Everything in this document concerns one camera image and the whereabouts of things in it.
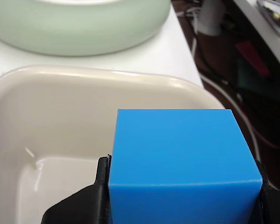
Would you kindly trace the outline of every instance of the blue block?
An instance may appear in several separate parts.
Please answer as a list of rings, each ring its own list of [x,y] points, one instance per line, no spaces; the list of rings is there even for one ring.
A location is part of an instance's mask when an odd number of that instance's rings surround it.
[[[114,224],[246,224],[261,185],[230,110],[119,110]]]

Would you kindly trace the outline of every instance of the white table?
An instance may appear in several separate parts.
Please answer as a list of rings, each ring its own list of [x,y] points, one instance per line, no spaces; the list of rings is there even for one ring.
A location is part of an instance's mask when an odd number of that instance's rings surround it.
[[[233,0],[280,62],[280,38],[257,9],[257,0]]]
[[[45,56],[26,52],[0,41],[0,76],[27,65],[65,65],[162,74],[203,86],[173,8],[162,30],[156,36],[134,48],[108,55]]]

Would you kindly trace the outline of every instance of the white tray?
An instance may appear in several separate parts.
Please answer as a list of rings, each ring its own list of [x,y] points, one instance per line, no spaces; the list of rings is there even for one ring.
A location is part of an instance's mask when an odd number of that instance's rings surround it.
[[[40,224],[46,209],[92,184],[98,158],[112,153],[119,108],[223,106],[168,76],[50,66],[2,76],[0,224]]]

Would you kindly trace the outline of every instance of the red object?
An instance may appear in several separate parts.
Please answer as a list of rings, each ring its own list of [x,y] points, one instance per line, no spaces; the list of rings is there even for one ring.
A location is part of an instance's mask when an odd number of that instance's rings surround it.
[[[271,75],[271,72],[250,41],[238,43],[235,46],[246,61],[260,74],[260,76],[268,77]]]

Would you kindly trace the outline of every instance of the green ceramic bowl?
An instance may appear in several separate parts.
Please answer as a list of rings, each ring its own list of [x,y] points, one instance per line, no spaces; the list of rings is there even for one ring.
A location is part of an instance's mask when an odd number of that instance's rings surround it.
[[[0,0],[0,39],[29,51],[87,56],[152,37],[170,0]]]

